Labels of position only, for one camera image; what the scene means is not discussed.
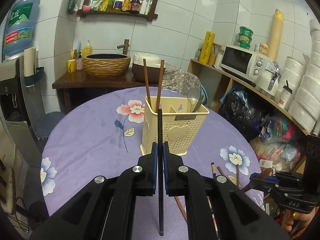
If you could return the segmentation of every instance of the microwave door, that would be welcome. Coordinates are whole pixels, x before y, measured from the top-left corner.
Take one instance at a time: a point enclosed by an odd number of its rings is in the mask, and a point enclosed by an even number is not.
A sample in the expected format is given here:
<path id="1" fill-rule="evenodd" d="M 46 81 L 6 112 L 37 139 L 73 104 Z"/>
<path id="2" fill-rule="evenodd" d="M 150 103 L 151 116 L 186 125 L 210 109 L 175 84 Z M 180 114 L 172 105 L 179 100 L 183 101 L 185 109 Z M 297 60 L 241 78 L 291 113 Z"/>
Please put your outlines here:
<path id="1" fill-rule="evenodd" d="M 221 61 L 221 67 L 237 74 L 238 76 L 248 79 L 250 74 L 250 69 L 248 68 L 251 65 L 251 58 L 252 54 L 249 52 L 226 47 Z"/>

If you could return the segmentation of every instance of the kettle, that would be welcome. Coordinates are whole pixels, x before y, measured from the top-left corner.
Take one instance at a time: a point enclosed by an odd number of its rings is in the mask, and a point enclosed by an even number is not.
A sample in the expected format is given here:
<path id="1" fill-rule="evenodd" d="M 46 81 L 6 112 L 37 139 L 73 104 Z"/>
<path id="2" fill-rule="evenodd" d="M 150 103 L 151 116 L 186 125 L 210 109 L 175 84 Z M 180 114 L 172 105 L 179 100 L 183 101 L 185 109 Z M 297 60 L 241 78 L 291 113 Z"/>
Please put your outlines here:
<path id="1" fill-rule="evenodd" d="M 279 87 L 278 77 L 280 75 L 280 67 L 275 62 L 268 63 L 265 70 L 261 73 L 256 83 L 255 89 L 268 98 L 273 98 Z"/>

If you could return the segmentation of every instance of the woven basin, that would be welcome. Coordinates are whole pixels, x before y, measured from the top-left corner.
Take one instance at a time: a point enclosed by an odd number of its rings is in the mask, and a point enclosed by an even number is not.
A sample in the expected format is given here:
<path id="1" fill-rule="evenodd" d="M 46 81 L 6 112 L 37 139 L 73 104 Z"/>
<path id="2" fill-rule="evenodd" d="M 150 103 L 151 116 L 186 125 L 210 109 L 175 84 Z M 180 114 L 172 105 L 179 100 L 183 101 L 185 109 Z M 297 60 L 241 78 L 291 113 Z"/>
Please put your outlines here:
<path id="1" fill-rule="evenodd" d="M 116 76 L 127 71 L 130 57 L 121 54 L 92 54 L 83 58 L 84 70 L 94 76 Z"/>

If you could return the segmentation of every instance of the blue flower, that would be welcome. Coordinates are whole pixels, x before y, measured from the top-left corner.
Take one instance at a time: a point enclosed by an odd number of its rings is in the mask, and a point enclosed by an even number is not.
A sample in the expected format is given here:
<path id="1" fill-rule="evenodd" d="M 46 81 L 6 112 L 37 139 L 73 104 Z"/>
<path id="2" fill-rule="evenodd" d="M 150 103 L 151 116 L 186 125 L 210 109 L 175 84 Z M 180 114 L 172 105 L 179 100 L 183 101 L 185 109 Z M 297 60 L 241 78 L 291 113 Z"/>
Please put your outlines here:
<path id="1" fill-rule="evenodd" d="M 42 159 L 41 161 L 41 170 L 40 170 L 40 180 L 42 186 L 43 196 L 51 194 L 56 187 L 56 183 L 53 178 L 56 176 L 57 171 L 55 167 L 50 167 L 51 161 L 49 157 Z"/>
<path id="2" fill-rule="evenodd" d="M 237 150 L 230 145 L 228 149 L 220 150 L 220 156 L 227 161 L 225 166 L 230 172 L 236 174 L 237 164 L 239 164 L 239 171 L 244 175 L 249 175 L 247 167 L 250 166 L 250 160 L 243 151 Z"/>

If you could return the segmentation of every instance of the metal screw cap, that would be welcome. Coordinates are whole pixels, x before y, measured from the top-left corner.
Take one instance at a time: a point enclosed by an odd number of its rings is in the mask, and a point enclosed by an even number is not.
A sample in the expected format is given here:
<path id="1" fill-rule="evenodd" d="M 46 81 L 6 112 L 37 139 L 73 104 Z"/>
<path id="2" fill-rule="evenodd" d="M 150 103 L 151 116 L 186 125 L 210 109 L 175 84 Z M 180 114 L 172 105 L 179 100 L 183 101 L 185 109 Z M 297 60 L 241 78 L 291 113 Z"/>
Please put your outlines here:
<path id="1" fill-rule="evenodd" d="M 133 172 L 141 172 L 142 171 L 142 167 L 141 166 L 134 166 L 132 168 Z"/>
<path id="2" fill-rule="evenodd" d="M 102 183 L 104 182 L 104 177 L 103 176 L 97 176 L 94 178 L 94 182 L 99 184 L 99 183 Z"/>
<path id="3" fill-rule="evenodd" d="M 220 183 L 226 183 L 227 182 L 227 178 L 225 176 L 219 175 L 217 177 L 217 181 Z"/>
<path id="4" fill-rule="evenodd" d="M 187 172 L 187 171 L 189 170 L 189 168 L 188 168 L 187 166 L 180 166 L 180 167 L 178 168 L 178 170 L 179 170 L 180 172 Z"/>

